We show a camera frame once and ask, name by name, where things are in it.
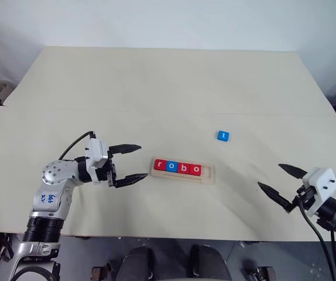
black cable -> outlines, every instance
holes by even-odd
[[[332,254],[333,254],[334,264],[336,266],[336,244],[335,244],[335,241],[334,241],[334,231],[333,231],[333,229],[331,230],[331,246],[332,246]]]
[[[16,273],[10,281],[16,281],[21,275],[27,272],[35,272],[40,276],[43,276],[47,281],[56,281],[55,276],[51,272],[40,266],[27,266]]]
[[[95,137],[95,133],[93,131],[88,131],[86,133],[84,133],[82,136],[80,136],[78,139],[76,139],[74,142],[72,142],[72,144],[70,146],[68,146],[68,148],[63,152],[63,154],[61,154],[61,156],[59,157],[59,160],[62,160],[64,158],[64,156],[68,153],[68,151],[74,146],[76,145],[77,142],[79,142],[80,140],[82,140],[83,138],[85,138],[86,136],[90,135],[91,138]]]
[[[333,264],[331,261],[331,257],[330,257],[330,253],[328,252],[327,247],[325,246],[324,240],[321,236],[321,234],[319,233],[319,231],[316,229],[316,227],[313,225],[313,223],[310,221],[310,219],[308,218],[308,216],[306,215],[304,208],[303,208],[303,202],[302,200],[299,200],[298,202],[298,206],[299,206],[299,210],[302,213],[303,218],[305,219],[305,221],[307,221],[308,225],[312,228],[312,230],[315,232],[315,234],[318,236],[319,240],[320,240],[320,244],[323,247],[323,251],[325,254],[325,257],[327,258],[327,263],[328,266],[330,268],[330,272],[331,272],[331,276],[332,276],[332,280],[336,281],[336,278],[334,276],[334,271],[333,271]]]

gray floor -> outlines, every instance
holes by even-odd
[[[18,246],[18,235],[13,248]],[[181,276],[190,248],[205,244],[217,249],[226,261],[233,280],[245,280],[243,263],[254,261],[258,266],[273,266],[277,280],[331,280],[323,250],[318,242],[263,242],[246,245],[238,241],[152,238],[90,238],[62,237],[59,257],[61,281],[90,280],[93,266],[109,261],[121,262],[133,248],[145,245],[156,257],[157,279]],[[0,262],[0,280],[5,280],[11,262]]]

table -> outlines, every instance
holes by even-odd
[[[294,53],[46,47],[5,105],[0,231],[25,230],[42,167],[95,130],[109,145],[143,147],[114,157],[118,177],[164,156],[212,163],[215,184],[88,183],[75,189],[62,234],[316,241],[298,210],[286,214],[256,184],[293,198],[300,181],[277,164],[336,174],[335,112]]]

